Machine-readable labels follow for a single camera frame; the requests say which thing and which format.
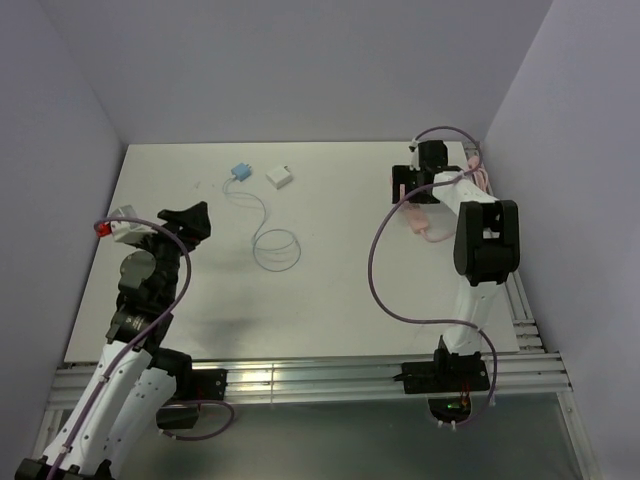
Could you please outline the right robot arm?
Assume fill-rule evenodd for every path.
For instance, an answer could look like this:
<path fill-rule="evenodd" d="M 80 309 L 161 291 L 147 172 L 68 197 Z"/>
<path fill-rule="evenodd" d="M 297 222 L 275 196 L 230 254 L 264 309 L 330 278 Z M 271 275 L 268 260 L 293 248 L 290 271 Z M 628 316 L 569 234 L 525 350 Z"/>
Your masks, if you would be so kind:
<path fill-rule="evenodd" d="M 456 215 L 453 263 L 459 289 L 453 319 L 439 347 L 451 354 L 433 365 L 435 383 L 452 390 L 468 374 L 460 357 L 480 351 L 480 332 L 498 288 L 520 262 L 519 215 L 512 200 L 499 200 L 489 192 L 489 177 L 478 156 L 467 168 L 451 165 L 441 140 L 413 141 L 411 163 L 392 168 L 392 202 L 407 212 L 414 232 L 426 236 L 427 224 L 417 219 L 420 205 L 442 204 Z"/>

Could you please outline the white charger plug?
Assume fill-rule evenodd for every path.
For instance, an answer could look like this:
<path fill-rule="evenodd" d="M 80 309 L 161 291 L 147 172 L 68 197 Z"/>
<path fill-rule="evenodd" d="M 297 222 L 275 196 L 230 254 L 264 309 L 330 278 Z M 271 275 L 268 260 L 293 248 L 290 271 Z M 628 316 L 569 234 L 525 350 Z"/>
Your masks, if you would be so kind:
<path fill-rule="evenodd" d="M 274 189 L 279 190 L 293 181 L 293 175 L 286 165 L 279 165 L 269 170 L 265 177 Z"/>

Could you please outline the pink power strip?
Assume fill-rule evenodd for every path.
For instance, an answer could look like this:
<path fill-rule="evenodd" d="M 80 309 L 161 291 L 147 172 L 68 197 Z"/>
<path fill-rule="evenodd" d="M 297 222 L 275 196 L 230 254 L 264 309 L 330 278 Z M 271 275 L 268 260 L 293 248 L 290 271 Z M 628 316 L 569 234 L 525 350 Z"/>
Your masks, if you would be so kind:
<path fill-rule="evenodd" d="M 424 236 L 427 233 L 429 221 L 420 205 L 406 201 L 401 205 L 400 211 L 414 234 Z"/>

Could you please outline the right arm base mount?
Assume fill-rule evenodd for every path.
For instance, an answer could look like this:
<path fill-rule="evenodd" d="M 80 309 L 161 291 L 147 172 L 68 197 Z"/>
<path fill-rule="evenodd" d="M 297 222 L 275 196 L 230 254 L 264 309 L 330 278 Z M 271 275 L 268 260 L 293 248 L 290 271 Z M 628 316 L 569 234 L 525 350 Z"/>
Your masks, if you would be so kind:
<path fill-rule="evenodd" d="M 481 358 L 405 362 L 393 377 L 406 395 L 444 394 L 429 398 L 431 415 L 442 423 L 467 421 L 472 414 L 471 394 L 490 392 L 492 382 Z"/>

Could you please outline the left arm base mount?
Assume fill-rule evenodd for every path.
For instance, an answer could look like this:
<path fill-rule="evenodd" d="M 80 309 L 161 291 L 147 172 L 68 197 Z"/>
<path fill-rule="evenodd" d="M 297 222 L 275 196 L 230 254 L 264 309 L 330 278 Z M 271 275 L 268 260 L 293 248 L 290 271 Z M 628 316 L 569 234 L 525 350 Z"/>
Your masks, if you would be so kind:
<path fill-rule="evenodd" d="M 193 370 L 156 413 L 156 426 L 168 431 L 193 429 L 206 409 L 222 405 L 227 373 L 225 369 Z"/>

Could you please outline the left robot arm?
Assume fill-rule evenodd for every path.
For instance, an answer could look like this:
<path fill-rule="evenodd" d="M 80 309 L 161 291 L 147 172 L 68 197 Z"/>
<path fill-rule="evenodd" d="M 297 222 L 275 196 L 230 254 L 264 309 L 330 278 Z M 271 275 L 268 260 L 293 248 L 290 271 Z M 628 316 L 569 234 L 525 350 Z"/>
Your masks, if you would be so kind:
<path fill-rule="evenodd" d="M 151 222 L 121 208 L 95 222 L 100 238 L 133 248 L 119 268 L 116 309 L 97 366 L 70 417 L 18 479 L 113 479 L 125 448 L 171 398 L 195 386 L 191 358 L 162 348 L 190 285 L 190 254 L 211 235 L 208 205 L 160 211 Z"/>

